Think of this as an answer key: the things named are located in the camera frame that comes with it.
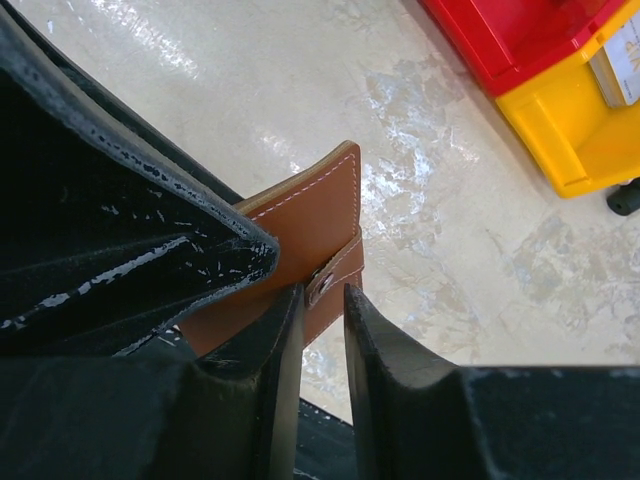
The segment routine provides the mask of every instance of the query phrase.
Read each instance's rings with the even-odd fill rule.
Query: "black wheel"
[[[625,217],[640,210],[640,178],[609,195],[607,204],[615,213]]]

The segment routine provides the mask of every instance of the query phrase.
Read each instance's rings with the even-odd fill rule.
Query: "brown leather strap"
[[[342,286],[363,268],[360,148],[344,142],[320,162],[236,206],[278,239],[280,260],[262,283],[206,307],[180,325],[198,355],[258,318],[278,292],[308,284],[305,340],[342,313]]]

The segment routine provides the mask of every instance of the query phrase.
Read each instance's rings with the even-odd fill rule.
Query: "beige floor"
[[[557,198],[416,0],[13,3],[244,195],[358,142],[366,293],[444,357],[640,363],[640,216]],[[349,418],[341,329],[303,395]]]

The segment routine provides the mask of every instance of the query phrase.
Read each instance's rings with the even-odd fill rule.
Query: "plastic bin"
[[[609,108],[588,63],[639,9],[627,0],[576,53],[496,99],[562,197],[640,177],[640,102]]]
[[[493,96],[578,51],[624,0],[420,0]]]

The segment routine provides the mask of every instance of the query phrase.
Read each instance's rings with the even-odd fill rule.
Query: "white label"
[[[627,105],[640,98],[640,11],[604,45]]]

